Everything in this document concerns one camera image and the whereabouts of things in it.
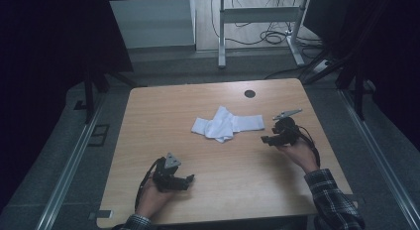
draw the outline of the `wooden tabletop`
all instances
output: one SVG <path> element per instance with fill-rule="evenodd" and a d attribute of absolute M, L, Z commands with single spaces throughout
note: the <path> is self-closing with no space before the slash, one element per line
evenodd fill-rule
<path fill-rule="evenodd" d="M 244 95 L 256 93 L 254 98 Z M 211 120 L 219 106 L 238 116 L 263 117 L 265 130 L 240 132 L 224 144 L 191 133 L 197 117 Z M 352 193 L 308 97 L 297 79 L 187 84 L 133 89 L 127 104 L 101 210 L 101 228 L 134 213 L 139 184 L 152 163 L 168 152 L 181 160 L 175 176 L 195 174 L 152 221 L 193 223 L 316 213 L 303 170 L 261 141 L 272 136 L 272 117 L 302 108 L 292 118 L 305 127 L 343 193 Z"/>

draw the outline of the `plaid shirt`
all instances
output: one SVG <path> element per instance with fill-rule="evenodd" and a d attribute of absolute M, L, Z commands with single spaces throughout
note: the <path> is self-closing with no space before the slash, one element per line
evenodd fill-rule
<path fill-rule="evenodd" d="M 330 170 L 311 172 L 305 176 L 305 180 L 319 212 L 314 220 L 316 229 L 365 229 L 364 220 L 353 203 L 338 189 Z M 148 218 L 133 214 L 121 230 L 149 230 L 150 225 Z"/>

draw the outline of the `forearm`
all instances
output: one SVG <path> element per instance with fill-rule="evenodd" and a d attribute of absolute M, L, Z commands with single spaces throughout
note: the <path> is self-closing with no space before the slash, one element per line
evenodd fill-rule
<path fill-rule="evenodd" d="M 365 228 L 359 212 L 338 189 L 328 169 L 311 172 L 305 176 L 305 180 L 319 212 L 318 225 L 328 224 L 332 229 Z"/>
<path fill-rule="evenodd" d="M 150 226 L 151 220 L 149 218 L 133 214 L 120 230 L 149 230 Z"/>

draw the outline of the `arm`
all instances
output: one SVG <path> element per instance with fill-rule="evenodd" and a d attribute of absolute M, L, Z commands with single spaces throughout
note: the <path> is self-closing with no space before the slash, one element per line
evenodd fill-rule
<path fill-rule="evenodd" d="M 330 171 L 319 169 L 314 154 L 303 140 L 298 140 L 293 146 L 281 146 L 277 149 L 305 171 L 305 180 L 319 212 L 319 216 L 315 218 L 317 229 L 365 228 L 365 222 L 355 206 L 338 189 Z"/>
<path fill-rule="evenodd" d="M 149 178 L 143 189 L 139 206 L 120 230 L 149 230 L 150 218 L 159 212 L 174 194 L 175 191 L 170 190 L 160 192 L 154 181 Z"/>

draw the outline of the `white fabric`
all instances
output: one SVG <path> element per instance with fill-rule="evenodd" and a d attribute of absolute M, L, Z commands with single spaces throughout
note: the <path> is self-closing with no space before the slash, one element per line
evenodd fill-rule
<path fill-rule="evenodd" d="M 216 139 L 220 143 L 233 139 L 234 133 L 264 129 L 263 116 L 235 116 L 220 106 L 212 120 L 197 118 L 191 132 Z"/>

